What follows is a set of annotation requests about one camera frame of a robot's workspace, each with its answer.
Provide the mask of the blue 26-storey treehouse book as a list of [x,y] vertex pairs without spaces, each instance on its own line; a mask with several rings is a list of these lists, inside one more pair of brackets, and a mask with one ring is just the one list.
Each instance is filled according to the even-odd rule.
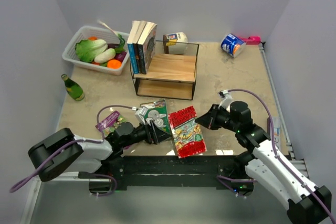
[[138,20],[134,20],[132,22],[132,28],[130,30],[128,40],[127,40],[127,46],[128,46],[128,51],[129,51],[130,60],[131,60],[131,66],[132,66],[134,74],[139,73],[138,66],[137,66],[137,63],[136,63],[136,58],[135,58],[135,48],[134,48],[134,45],[133,45],[133,40],[134,40],[135,35],[138,31],[139,24],[140,24],[140,21],[138,21]]

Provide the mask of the dark Edward Tulane book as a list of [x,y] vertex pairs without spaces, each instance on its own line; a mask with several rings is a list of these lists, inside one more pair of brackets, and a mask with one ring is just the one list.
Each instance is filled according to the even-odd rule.
[[138,49],[138,41],[141,37],[141,34],[146,26],[146,21],[141,20],[137,21],[137,29],[135,31],[135,35],[133,38],[133,46],[134,46],[134,54],[135,54],[135,60],[136,60],[136,65],[138,69],[138,73],[141,73],[141,64],[140,64],[140,56],[139,56],[139,49]]

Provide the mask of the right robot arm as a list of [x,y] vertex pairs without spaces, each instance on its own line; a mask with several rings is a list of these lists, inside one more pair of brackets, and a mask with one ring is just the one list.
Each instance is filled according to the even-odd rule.
[[234,173],[256,180],[285,208],[292,223],[320,223],[331,218],[332,194],[299,172],[271,142],[269,134],[255,124],[247,103],[235,101],[225,109],[214,104],[196,123],[210,130],[224,128],[235,133],[247,151],[238,155]]

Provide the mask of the Little Women book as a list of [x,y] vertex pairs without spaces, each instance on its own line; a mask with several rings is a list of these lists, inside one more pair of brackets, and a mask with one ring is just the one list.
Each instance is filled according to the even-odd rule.
[[141,74],[147,74],[151,60],[155,55],[156,28],[156,23],[147,22],[138,41]]

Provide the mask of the red patterned book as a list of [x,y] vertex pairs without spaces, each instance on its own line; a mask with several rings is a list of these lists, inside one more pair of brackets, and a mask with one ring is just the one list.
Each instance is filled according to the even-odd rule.
[[196,110],[193,106],[172,112],[168,120],[179,158],[185,158],[207,151],[199,124],[195,122]]

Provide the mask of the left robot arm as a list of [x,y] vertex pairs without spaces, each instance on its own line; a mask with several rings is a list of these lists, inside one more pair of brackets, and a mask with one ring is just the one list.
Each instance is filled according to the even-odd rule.
[[43,182],[66,172],[87,172],[103,178],[109,171],[105,161],[122,155],[124,148],[143,141],[158,144],[169,137],[170,132],[154,124],[134,127],[123,122],[102,140],[81,137],[63,128],[31,147],[28,156]]

